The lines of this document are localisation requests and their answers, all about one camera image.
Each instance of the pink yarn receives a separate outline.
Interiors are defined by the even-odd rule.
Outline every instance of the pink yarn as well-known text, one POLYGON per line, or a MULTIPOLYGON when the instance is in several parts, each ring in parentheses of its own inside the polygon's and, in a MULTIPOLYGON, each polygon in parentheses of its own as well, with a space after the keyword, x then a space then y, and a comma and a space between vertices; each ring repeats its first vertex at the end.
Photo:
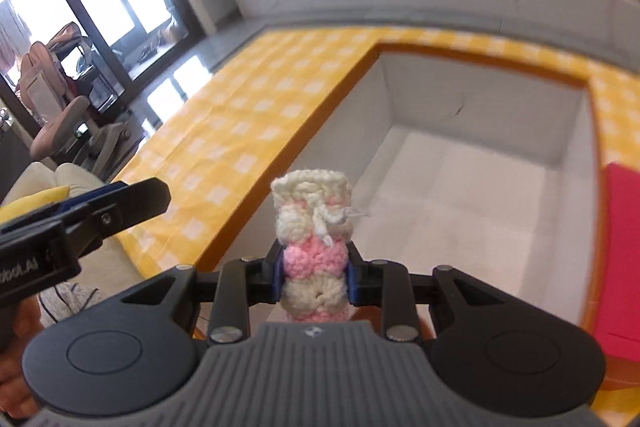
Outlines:
POLYGON ((349 307, 345 306, 343 310, 336 313, 322 311, 298 317, 289 315, 289 320, 291 322, 344 322, 349 320, 349 307))
POLYGON ((347 245, 334 241, 332 247, 313 235, 304 243, 289 245, 283 254, 284 271, 292 279, 304 279, 316 272, 325 272, 340 277, 347 267, 347 245))

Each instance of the marble counter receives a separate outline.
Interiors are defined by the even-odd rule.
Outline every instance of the marble counter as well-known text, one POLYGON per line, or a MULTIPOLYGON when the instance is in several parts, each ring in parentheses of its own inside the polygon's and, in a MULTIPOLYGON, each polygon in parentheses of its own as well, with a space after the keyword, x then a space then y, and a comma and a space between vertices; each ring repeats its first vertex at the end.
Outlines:
POLYGON ((552 44, 640 71, 635 0, 236 0, 246 19, 402 22, 552 44))

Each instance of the person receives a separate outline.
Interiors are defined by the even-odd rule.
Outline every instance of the person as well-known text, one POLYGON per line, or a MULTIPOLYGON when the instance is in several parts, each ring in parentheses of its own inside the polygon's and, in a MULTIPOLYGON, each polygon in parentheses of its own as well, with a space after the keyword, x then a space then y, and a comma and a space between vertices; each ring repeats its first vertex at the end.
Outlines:
POLYGON ((45 327, 97 304, 105 295, 78 283, 60 283, 20 303, 15 314, 15 338, 0 353, 0 410, 13 419, 25 419, 38 412, 22 374, 22 354, 27 344, 45 327))

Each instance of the white yarn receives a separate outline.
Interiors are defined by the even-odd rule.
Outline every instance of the white yarn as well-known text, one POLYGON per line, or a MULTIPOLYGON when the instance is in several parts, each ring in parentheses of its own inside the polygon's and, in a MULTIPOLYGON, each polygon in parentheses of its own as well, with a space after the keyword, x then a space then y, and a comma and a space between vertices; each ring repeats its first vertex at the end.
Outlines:
POLYGON ((328 247, 333 246, 333 237, 345 241, 351 238, 351 185, 342 172, 289 172, 271 183, 271 192, 278 211, 276 234, 282 243, 304 241, 311 232, 328 247))
POLYGON ((282 286, 280 304, 292 317, 339 312, 348 304, 345 277, 316 273, 306 279, 289 279, 282 286))

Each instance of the yellow cushion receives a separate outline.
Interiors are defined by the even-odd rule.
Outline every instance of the yellow cushion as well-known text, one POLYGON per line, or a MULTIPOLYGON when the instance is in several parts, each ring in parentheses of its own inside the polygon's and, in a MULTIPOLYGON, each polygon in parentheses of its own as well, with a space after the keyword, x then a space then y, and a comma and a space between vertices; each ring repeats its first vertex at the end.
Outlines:
POLYGON ((46 204, 58 203, 59 201, 66 200, 68 197, 68 185, 65 185, 64 187, 48 188, 42 192, 32 194, 31 196, 25 196, 0 208, 0 223, 28 214, 32 210, 45 206, 46 204))

